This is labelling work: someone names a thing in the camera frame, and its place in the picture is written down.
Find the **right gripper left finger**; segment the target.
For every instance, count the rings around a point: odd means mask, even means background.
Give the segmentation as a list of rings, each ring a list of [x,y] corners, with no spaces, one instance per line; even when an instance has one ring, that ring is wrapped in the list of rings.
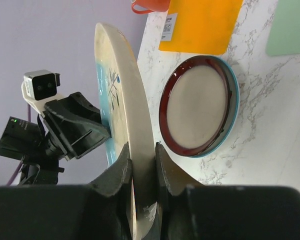
[[[117,160],[88,185],[106,198],[118,195],[120,191],[131,195],[132,161],[128,143],[123,145]]]

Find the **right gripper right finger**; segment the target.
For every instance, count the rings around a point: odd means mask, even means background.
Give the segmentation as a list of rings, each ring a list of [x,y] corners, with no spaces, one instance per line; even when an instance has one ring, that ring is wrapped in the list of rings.
[[[157,142],[155,144],[155,155],[158,163],[158,173],[163,177],[163,186],[166,186],[172,196],[180,195],[190,185],[202,187],[203,184],[190,176],[169,156],[165,147]]]

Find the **dark red rimmed plate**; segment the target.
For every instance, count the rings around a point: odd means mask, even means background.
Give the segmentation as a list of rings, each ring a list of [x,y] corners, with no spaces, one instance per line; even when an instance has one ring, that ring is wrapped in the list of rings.
[[[172,72],[161,95],[162,138],[172,152],[192,158],[218,138],[228,110],[228,83],[221,70],[185,60]]]

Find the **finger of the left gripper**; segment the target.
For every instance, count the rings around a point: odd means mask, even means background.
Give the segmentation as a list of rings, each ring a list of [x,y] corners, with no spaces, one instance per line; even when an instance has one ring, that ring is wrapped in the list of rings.
[[[91,120],[66,121],[62,133],[67,148],[67,160],[82,158],[111,137],[109,127]]]
[[[91,128],[102,124],[100,110],[93,106],[81,92],[46,102],[44,110],[58,120],[72,124],[89,125]]]

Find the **cream and blue plate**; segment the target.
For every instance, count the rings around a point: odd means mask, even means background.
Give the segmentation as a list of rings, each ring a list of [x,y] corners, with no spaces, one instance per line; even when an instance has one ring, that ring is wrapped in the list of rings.
[[[101,120],[111,132],[107,160],[113,165],[128,144],[134,191],[128,219],[132,238],[142,240],[157,209],[155,144],[143,81],[128,40],[110,24],[95,26],[94,58]]]

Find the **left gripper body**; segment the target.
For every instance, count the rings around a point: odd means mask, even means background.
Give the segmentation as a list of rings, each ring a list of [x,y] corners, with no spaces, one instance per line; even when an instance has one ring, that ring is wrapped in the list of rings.
[[[65,155],[53,136],[37,123],[10,117],[0,138],[0,156],[19,160],[20,185],[56,185]]]

